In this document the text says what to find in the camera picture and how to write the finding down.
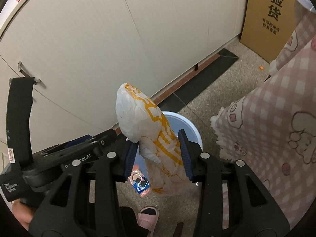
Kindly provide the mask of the person's left hand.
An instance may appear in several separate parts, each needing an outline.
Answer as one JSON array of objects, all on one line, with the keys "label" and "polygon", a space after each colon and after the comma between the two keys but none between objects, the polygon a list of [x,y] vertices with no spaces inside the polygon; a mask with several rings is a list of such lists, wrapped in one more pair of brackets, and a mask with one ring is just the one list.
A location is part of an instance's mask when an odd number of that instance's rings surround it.
[{"label": "person's left hand", "polygon": [[26,230],[29,230],[29,225],[34,217],[35,212],[35,208],[21,203],[19,199],[15,200],[12,204],[12,213],[14,217]]}]

